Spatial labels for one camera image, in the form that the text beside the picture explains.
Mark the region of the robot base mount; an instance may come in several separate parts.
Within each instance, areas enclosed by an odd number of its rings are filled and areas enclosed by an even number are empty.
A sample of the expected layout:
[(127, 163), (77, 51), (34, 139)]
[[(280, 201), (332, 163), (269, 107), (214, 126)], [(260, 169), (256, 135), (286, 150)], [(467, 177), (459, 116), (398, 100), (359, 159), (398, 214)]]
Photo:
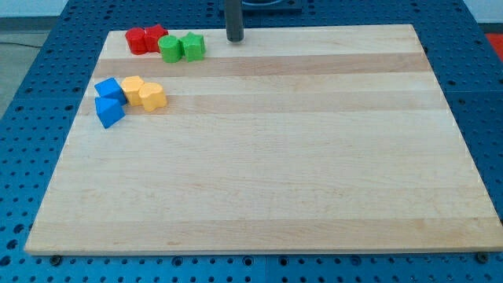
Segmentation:
[(245, 13), (279, 13), (303, 10), (303, 0), (242, 0), (242, 12)]

